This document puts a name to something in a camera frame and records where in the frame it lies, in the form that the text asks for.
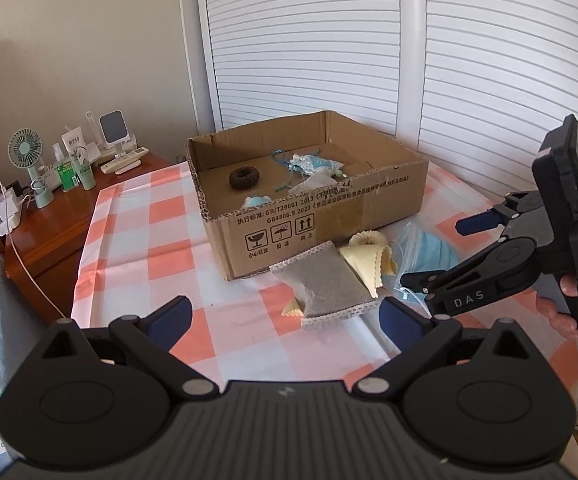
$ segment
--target white shutter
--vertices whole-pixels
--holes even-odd
[[[427,0],[419,151],[492,198],[578,118],[578,0]]]
[[[399,0],[204,3],[217,128],[331,109],[395,132]]]

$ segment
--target human hand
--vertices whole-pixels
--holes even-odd
[[[560,289],[565,296],[576,297],[578,295],[578,282],[575,276],[563,276],[560,280]],[[543,298],[536,296],[535,307],[539,313],[549,319],[549,324],[562,337],[567,339],[578,339],[578,322],[568,314],[561,314],[558,312],[556,304]]]

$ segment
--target wooden desk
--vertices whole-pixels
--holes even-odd
[[[100,168],[95,168],[96,187],[89,191],[82,186],[68,192],[56,189],[54,200],[48,206],[37,209],[32,204],[23,211],[20,225],[12,233],[18,254],[29,273],[67,317],[74,304],[80,256],[98,193],[119,182],[169,166],[167,161],[152,153],[143,156],[141,161],[140,166],[119,176],[104,174]],[[5,244],[5,272],[47,324],[60,317],[29,280],[9,237]]]

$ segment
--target green fan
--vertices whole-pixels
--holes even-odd
[[[27,170],[31,179],[31,189],[34,191],[37,208],[51,203],[54,194],[45,182],[47,168],[40,160],[43,152],[43,141],[34,130],[23,128],[18,130],[10,140],[8,153],[10,161],[16,168]]]

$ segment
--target red and white tablecloth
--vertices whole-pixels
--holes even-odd
[[[422,210],[413,219],[466,256],[491,243],[498,231],[461,237],[455,222],[489,206],[480,193],[430,163]],[[293,292],[270,272],[225,281],[205,235],[187,163],[100,192],[72,317],[83,328],[106,326],[123,314],[147,316],[179,294],[191,300],[194,318],[171,353],[221,386],[230,379],[344,378],[350,384],[393,355],[366,319],[306,331],[299,318],[281,316]],[[534,292],[460,319],[483,327],[498,317],[516,319],[577,396],[578,345],[550,329],[536,312]]]

